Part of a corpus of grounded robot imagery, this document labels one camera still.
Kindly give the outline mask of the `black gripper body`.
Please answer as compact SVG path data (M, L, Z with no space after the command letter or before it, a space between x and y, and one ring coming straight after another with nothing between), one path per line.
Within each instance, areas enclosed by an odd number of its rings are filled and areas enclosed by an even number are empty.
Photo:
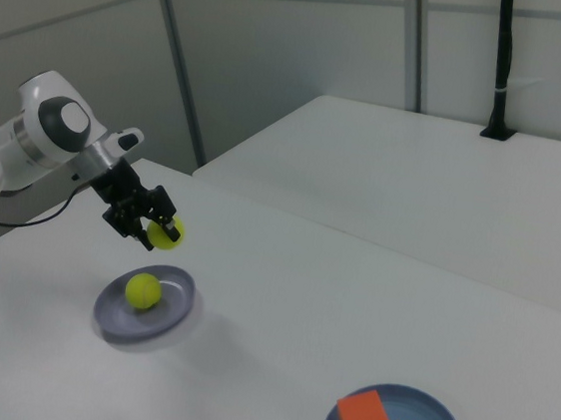
M139 206L136 197L142 187L140 177L125 159L93 179L91 187L112 208L135 210Z

